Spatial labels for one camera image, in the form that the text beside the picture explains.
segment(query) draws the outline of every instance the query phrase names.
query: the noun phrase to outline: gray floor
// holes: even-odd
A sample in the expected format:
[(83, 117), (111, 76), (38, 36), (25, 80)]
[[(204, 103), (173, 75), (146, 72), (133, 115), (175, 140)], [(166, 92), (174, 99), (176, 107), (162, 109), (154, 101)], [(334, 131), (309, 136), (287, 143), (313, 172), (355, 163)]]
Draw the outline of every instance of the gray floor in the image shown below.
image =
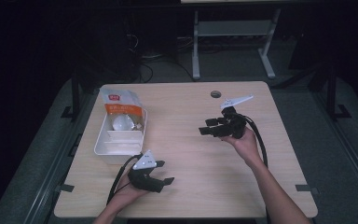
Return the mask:
[[(295, 43), (273, 42), (268, 54), (277, 75), (273, 80), (267, 78), (258, 58), (260, 43), (250, 42), (237, 50), (205, 51), (200, 55), (199, 82), (261, 80), (278, 84), (298, 72), (287, 69)], [(145, 63), (153, 69), (150, 82), (191, 82), (191, 52), (180, 53), (177, 62), (180, 65), (170, 58), (159, 58)], [(147, 78), (149, 68), (143, 66), (142, 74)], [(351, 160), (353, 153), (348, 151), (358, 156), (358, 100), (351, 87), (338, 80), (337, 103), (345, 105), (352, 118), (333, 122), (324, 111), (324, 90), (308, 91), (309, 80), (305, 77), (287, 89), (271, 92), (304, 175), (314, 189), (319, 214), (313, 221), (358, 223), (358, 163)], [(0, 223), (91, 223), (92, 218), (59, 218), (50, 213), (58, 196), (57, 185), (73, 159), (68, 154), (76, 149), (74, 142), (83, 132), (96, 94), (81, 95), (81, 114), (74, 122), (61, 118), (62, 111), (71, 105), (71, 97), (68, 81), (0, 202)]]

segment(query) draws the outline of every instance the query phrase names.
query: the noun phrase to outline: white container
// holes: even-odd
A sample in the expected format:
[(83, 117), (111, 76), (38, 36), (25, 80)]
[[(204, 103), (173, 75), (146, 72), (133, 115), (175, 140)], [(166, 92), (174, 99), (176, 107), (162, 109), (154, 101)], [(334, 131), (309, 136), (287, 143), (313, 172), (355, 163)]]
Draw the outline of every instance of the white container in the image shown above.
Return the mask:
[(142, 152), (146, 130), (147, 112), (142, 110), (143, 131), (113, 131), (107, 114), (98, 135), (94, 152), (107, 164), (124, 164), (130, 157)]

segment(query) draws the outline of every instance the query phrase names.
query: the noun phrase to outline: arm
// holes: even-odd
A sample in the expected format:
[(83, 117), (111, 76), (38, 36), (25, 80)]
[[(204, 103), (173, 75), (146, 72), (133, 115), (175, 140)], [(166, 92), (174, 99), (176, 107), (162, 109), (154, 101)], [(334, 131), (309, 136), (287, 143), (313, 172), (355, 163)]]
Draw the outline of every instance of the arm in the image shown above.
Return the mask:
[(94, 220), (93, 224), (111, 224), (116, 215), (127, 205), (135, 202), (138, 198), (145, 195), (148, 191), (136, 189), (132, 184), (128, 174), (124, 174), (117, 185), (117, 193), (104, 208), (100, 215)]
[(257, 150), (255, 133), (252, 130), (246, 128), (241, 139), (230, 136), (221, 139), (234, 146), (245, 163), (252, 169), (272, 223), (310, 223), (264, 165)]

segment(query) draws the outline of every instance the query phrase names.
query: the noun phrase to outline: small round object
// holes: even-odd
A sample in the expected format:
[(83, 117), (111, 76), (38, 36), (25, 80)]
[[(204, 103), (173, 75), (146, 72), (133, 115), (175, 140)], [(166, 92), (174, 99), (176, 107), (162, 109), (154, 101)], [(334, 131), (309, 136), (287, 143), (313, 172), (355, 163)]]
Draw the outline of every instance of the small round object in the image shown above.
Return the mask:
[(134, 126), (133, 120), (126, 114), (117, 115), (113, 119), (113, 130), (115, 131), (131, 131)]
[(222, 93), (220, 91), (211, 91), (211, 96), (213, 98), (220, 98), (222, 96)]

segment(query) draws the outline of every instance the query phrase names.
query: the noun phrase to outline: orange label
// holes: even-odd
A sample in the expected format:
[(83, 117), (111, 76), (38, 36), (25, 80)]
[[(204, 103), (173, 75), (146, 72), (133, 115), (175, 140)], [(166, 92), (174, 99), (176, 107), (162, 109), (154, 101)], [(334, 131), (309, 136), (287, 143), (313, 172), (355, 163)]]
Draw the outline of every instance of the orange label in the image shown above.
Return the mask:
[(141, 117), (142, 108), (137, 105), (105, 104), (108, 114), (132, 114)]

